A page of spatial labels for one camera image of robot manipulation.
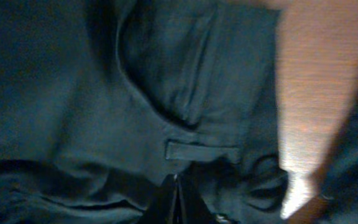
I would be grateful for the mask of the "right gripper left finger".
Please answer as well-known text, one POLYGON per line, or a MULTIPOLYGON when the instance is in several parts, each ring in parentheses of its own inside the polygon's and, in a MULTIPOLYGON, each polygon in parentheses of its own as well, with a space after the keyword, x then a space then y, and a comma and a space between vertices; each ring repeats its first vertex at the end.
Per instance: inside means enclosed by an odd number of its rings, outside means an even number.
POLYGON ((177 201, 177 176, 166 176, 155 198, 138 221, 138 224, 174 224, 177 201))

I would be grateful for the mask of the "black trousers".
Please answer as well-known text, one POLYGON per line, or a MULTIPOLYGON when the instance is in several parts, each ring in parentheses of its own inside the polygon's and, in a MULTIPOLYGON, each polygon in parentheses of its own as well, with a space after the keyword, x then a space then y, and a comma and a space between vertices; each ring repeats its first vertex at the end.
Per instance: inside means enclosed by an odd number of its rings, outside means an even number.
POLYGON ((281 223, 279 19, 226 1, 0 1, 0 223, 138 223, 170 174, 216 223, 281 223))

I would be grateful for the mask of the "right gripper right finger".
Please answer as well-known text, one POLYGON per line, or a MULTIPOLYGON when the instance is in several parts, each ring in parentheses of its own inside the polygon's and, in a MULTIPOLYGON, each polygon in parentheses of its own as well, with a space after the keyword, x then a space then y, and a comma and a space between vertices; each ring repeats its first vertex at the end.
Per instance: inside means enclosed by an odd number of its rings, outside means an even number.
POLYGON ((196 187, 185 176, 177 178, 178 221, 182 224, 216 224, 196 187))

